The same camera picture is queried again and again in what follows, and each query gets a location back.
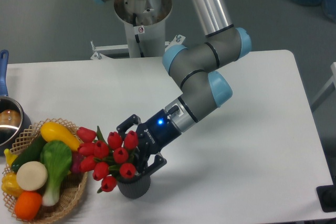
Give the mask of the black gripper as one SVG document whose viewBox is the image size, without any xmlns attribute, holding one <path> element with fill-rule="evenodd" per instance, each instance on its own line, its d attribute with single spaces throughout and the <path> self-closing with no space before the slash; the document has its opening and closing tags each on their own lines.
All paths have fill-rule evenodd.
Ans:
<svg viewBox="0 0 336 224">
<path fill-rule="evenodd" d="M 125 136 L 127 130 L 134 125 L 139 125 L 136 133 L 139 139 L 138 148 L 143 156 L 160 152 L 162 148 L 182 134 L 165 111 L 159 111 L 144 123 L 141 123 L 139 116 L 133 114 L 117 126 L 117 132 L 120 136 Z M 136 170 L 138 172 L 136 179 L 147 175 L 151 176 L 167 164 L 167 160 L 161 154 L 156 154 L 153 163 L 148 165 L 146 157 L 141 157 L 140 154 L 136 154 Z"/>
</svg>

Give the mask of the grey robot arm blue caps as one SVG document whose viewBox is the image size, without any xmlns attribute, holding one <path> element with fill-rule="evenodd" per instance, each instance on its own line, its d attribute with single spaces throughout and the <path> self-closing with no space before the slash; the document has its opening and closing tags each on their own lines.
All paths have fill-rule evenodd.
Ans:
<svg viewBox="0 0 336 224">
<path fill-rule="evenodd" d="M 237 61 L 251 51 L 251 39 L 236 28 L 226 13 L 223 0 L 192 0 L 207 41 L 194 48 L 173 45 L 166 49 L 162 63 L 182 94 L 146 122 L 136 115 L 119 127 L 136 125 L 139 138 L 135 155 L 137 174 L 133 180 L 149 176 L 166 164 L 159 153 L 232 97 L 232 89 L 219 68 Z"/>
</svg>

